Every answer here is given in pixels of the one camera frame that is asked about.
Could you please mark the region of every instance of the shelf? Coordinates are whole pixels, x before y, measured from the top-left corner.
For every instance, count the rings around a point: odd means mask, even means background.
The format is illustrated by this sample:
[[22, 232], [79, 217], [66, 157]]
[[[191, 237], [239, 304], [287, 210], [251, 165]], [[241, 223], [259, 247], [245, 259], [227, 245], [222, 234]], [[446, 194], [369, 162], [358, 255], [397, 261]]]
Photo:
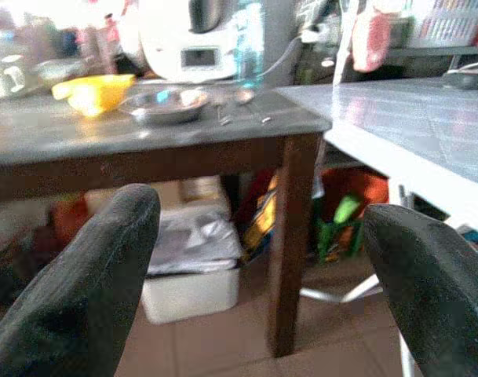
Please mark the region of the shelf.
[[440, 47], [432, 49], [391, 49], [387, 57], [442, 57], [451, 55], [478, 55], [478, 46]]

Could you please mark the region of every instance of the table leg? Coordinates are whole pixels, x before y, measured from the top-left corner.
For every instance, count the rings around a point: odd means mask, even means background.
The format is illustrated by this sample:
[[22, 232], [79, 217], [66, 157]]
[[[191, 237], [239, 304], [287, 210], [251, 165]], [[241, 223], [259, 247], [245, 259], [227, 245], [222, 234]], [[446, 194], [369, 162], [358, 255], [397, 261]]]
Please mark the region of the table leg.
[[318, 135], [288, 137], [278, 170], [275, 230], [270, 255], [268, 342], [272, 355], [294, 350], [294, 327], [301, 274], [308, 245]]

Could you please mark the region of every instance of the white kitchen appliance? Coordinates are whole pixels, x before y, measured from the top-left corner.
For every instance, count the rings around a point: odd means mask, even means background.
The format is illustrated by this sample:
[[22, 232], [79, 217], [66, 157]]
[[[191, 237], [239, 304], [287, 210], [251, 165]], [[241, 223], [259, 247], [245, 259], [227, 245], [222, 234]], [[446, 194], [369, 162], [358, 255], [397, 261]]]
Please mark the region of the white kitchen appliance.
[[235, 74], [234, 0], [140, 0], [140, 40], [151, 69], [174, 82]]

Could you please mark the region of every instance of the yellow plastic object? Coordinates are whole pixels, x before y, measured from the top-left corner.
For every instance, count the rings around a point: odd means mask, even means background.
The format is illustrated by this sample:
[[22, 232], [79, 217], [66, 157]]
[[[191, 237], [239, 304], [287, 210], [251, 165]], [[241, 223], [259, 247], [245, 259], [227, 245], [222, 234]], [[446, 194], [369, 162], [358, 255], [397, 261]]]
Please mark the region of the yellow plastic object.
[[134, 81], [134, 75], [82, 77], [54, 85], [52, 95], [56, 100], [67, 98], [85, 116], [96, 116], [115, 109]]

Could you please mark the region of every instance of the gray tabletop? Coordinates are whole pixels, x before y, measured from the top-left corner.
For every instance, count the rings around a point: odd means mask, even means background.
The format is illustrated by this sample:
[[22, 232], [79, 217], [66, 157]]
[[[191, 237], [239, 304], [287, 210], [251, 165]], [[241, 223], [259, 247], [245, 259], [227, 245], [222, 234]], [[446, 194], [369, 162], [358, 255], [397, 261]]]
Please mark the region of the gray tabletop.
[[[478, 183], [478, 90], [444, 88], [435, 78], [354, 82], [334, 90], [293, 86], [279, 92], [330, 119], [330, 141], [352, 137], [351, 128], [358, 127]], [[356, 148], [379, 154], [377, 145], [370, 144]], [[376, 157], [396, 169], [408, 163], [395, 156]]]
[[[132, 93], [155, 89], [139, 85]], [[210, 86], [211, 97], [231, 97], [230, 87]], [[0, 166], [160, 148], [202, 145], [291, 134], [322, 133], [330, 122], [275, 91], [237, 106], [226, 100], [232, 123], [220, 126], [208, 105], [200, 120], [180, 125], [141, 126], [128, 115], [111, 112], [87, 119], [51, 96], [0, 101]], [[262, 119], [272, 121], [263, 124]]]

